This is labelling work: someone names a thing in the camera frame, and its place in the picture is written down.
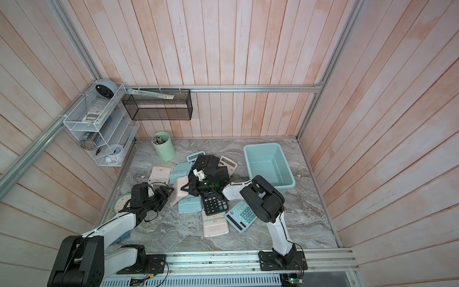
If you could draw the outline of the pale pink calculator back left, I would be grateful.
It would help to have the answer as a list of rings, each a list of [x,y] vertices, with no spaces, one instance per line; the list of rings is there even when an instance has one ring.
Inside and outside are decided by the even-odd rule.
[[[159,185],[160,183],[169,185],[170,174],[174,170],[174,165],[155,165],[148,179],[148,184]]]

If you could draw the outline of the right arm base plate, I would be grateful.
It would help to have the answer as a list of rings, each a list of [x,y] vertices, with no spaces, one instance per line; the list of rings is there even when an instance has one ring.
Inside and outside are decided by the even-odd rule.
[[[305,255],[302,251],[292,248],[286,255],[280,255],[276,251],[259,251],[258,252],[260,268],[262,271],[279,271],[279,270],[300,270],[306,271],[308,265]]]

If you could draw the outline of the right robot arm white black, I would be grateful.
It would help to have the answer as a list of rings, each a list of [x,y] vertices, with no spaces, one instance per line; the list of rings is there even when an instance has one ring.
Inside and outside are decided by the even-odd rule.
[[[299,263],[304,254],[297,253],[286,230],[283,195],[266,179],[257,175],[246,182],[230,182],[227,169],[217,168],[211,174],[193,170],[189,183],[180,188],[191,196],[201,196],[207,216],[224,213],[226,221],[239,233],[256,220],[267,224],[273,243],[272,251],[258,253],[262,270],[286,270]]]

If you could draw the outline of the green round desk clock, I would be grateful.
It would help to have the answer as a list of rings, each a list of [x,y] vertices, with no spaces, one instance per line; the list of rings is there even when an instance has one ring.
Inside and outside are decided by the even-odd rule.
[[[117,214],[121,211],[127,203],[131,200],[131,193],[125,193],[114,200],[112,204],[112,213]]]

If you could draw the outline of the teal calculator tilted in pile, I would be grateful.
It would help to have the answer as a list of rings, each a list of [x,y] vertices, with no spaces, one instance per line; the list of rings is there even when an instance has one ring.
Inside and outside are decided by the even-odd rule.
[[[169,184],[174,185],[178,178],[188,177],[193,165],[193,162],[188,161],[177,164],[169,175]]]

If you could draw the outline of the aluminium front rail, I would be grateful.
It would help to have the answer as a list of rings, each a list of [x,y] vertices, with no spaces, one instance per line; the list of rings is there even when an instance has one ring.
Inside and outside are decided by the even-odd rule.
[[[170,276],[245,275],[262,273],[258,251],[166,252]],[[283,273],[358,271],[356,258],[349,248],[304,249],[306,263]]]

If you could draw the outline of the pink calculator under black one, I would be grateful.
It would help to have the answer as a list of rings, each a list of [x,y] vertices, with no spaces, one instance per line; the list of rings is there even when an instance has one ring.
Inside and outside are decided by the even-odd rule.
[[[204,237],[216,237],[229,233],[228,222],[225,219],[224,212],[208,216],[202,210],[202,219]]]

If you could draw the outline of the ruler on black basket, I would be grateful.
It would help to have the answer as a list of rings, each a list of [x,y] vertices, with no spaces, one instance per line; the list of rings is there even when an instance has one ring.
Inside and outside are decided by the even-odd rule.
[[[164,94],[164,93],[159,93],[159,92],[150,92],[146,90],[136,90],[133,88],[128,88],[126,90],[127,94],[130,95],[135,95],[135,96],[147,96],[150,98],[156,98],[156,99],[166,99],[166,100],[172,100],[175,98],[173,94]]]

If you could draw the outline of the teal plastic storage box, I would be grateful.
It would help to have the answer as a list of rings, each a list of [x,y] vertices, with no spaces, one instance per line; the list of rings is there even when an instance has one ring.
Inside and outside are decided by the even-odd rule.
[[[250,179],[262,176],[282,194],[295,187],[293,173],[278,143],[246,145],[243,151]]]

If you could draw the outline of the teal calculator back of pile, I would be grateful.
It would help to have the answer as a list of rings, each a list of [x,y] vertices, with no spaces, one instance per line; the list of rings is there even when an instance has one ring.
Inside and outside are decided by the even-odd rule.
[[[204,151],[199,151],[199,152],[190,154],[186,157],[186,160],[188,162],[195,162],[198,159],[198,157],[201,155],[206,155],[206,153]]]

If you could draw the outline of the white mug on shelf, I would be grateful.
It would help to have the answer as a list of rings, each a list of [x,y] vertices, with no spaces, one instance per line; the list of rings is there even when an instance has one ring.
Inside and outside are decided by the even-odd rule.
[[[105,163],[108,165],[117,165],[120,163],[123,153],[123,146],[120,144],[109,145],[105,148]]]

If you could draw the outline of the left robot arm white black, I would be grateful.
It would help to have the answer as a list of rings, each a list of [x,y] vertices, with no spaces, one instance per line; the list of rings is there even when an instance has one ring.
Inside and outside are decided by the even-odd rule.
[[[98,287],[108,276],[122,270],[146,274],[142,283],[162,272],[170,273],[165,255],[147,255],[143,245],[123,245],[110,254],[106,249],[141,224],[148,212],[160,212],[174,190],[163,182],[157,188],[147,182],[134,185],[130,198],[111,220],[62,241],[48,286]]]

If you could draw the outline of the pens in cup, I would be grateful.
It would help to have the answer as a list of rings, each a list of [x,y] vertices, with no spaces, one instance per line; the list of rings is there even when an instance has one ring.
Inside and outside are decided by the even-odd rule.
[[[161,144],[164,144],[164,141],[160,136],[154,136],[152,137],[152,143],[154,145],[161,145]]]

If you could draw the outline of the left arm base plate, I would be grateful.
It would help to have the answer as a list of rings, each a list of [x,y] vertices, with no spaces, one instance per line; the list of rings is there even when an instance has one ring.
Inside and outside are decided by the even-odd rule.
[[[146,255],[146,260],[144,263],[136,262],[131,267],[126,267],[118,272],[117,275],[141,275],[141,274],[150,274],[158,275],[163,274],[166,268],[166,255],[165,254],[152,254]]]

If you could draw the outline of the black calculator top of pile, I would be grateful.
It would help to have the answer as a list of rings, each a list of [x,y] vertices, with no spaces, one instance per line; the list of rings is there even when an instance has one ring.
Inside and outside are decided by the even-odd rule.
[[[214,155],[200,155],[197,157],[193,170],[203,171],[205,174],[212,173],[219,163],[219,158]]]

